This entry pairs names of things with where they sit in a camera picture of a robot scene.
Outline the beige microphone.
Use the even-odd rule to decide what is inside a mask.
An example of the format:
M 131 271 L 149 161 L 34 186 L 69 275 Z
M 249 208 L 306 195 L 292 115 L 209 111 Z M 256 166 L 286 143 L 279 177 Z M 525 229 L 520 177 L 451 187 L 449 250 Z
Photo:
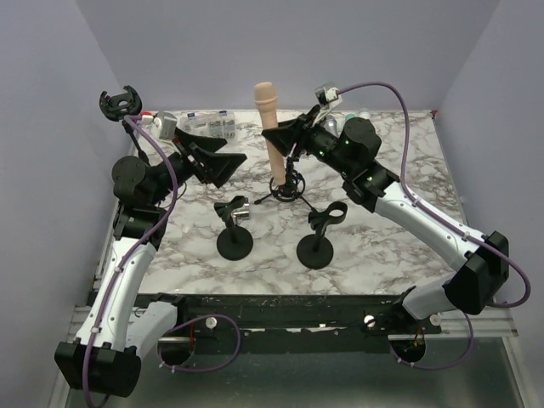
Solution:
M 271 82 L 261 82 L 254 87 L 254 102 L 259 112 L 263 130 L 278 127 L 277 95 Z M 281 153 L 266 139 L 272 178 L 280 186 L 286 182 L 286 172 Z

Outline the black tripod shock mount stand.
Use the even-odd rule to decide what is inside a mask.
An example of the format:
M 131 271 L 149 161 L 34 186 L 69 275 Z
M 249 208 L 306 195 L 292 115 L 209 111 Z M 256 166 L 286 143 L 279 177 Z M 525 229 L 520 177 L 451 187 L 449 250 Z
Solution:
M 288 156 L 286 159 L 285 183 L 274 187 L 273 179 L 271 179 L 269 181 L 269 193 L 264 197 L 257 199 L 254 204 L 259 205 L 268 198 L 274 198 L 283 203 L 301 200 L 311 211 L 315 211 L 315 208 L 303 197 L 305 190 L 305 178 L 295 169 L 295 160 Z

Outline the black white-mic stand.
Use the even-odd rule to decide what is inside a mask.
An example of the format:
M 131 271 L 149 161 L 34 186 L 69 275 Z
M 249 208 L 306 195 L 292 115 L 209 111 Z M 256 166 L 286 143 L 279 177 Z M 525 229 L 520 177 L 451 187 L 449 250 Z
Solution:
M 215 202 L 213 209 L 224 222 L 225 229 L 219 234 L 216 246 L 222 258 L 229 261 L 238 261 L 245 258 L 253 249 L 251 233 L 239 226 L 235 221 L 235 210 L 242 208 L 246 197 L 236 195 L 229 202 Z

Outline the black mic stand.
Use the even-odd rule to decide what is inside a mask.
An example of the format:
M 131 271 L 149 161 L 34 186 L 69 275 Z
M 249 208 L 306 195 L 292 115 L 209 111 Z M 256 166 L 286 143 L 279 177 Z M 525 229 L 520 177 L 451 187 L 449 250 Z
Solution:
M 297 259 L 303 266 L 309 269 L 323 269 L 331 263 L 334 248 L 325 237 L 326 229 L 342 223 L 347 211 L 347 204 L 334 201 L 324 211 L 309 213 L 308 223 L 314 233 L 306 235 L 297 244 Z

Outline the grey metal microphone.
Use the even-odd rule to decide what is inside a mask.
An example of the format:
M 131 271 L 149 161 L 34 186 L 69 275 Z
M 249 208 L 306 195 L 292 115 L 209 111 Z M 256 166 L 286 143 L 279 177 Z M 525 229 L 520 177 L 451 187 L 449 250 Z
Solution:
M 337 130 L 337 121 L 334 117 L 327 118 L 324 122 L 324 128 L 331 133 L 334 137 L 338 138 L 339 133 Z

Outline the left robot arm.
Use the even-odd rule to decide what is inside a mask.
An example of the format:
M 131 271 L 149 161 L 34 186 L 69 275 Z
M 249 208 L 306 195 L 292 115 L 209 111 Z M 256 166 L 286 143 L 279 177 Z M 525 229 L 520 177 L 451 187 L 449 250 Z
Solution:
M 153 261 L 174 207 L 188 179 L 220 188 L 247 160 L 243 153 L 223 153 L 224 139 L 175 130 L 176 152 L 151 166 L 137 156 L 120 158 L 111 171 L 120 206 L 105 275 L 88 317 L 72 342 L 57 346 L 54 360 L 72 389 L 127 398 L 135 389 L 144 357 L 164 334 L 182 334 L 189 323 L 183 296 L 159 294 L 136 322 L 130 319 L 140 284 Z

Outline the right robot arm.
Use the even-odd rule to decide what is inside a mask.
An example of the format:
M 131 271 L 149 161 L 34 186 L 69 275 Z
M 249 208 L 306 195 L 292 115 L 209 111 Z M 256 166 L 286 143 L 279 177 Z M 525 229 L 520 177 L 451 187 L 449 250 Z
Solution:
M 351 118 L 335 136 L 301 114 L 266 127 L 262 135 L 283 156 L 305 152 L 338 172 L 350 200 L 409 231 L 453 269 L 452 275 L 403 293 L 391 312 L 397 331 L 412 332 L 423 319 L 445 311 L 477 315 L 507 280 L 507 237 L 459 224 L 404 191 L 400 178 L 376 159 L 382 140 L 369 119 Z

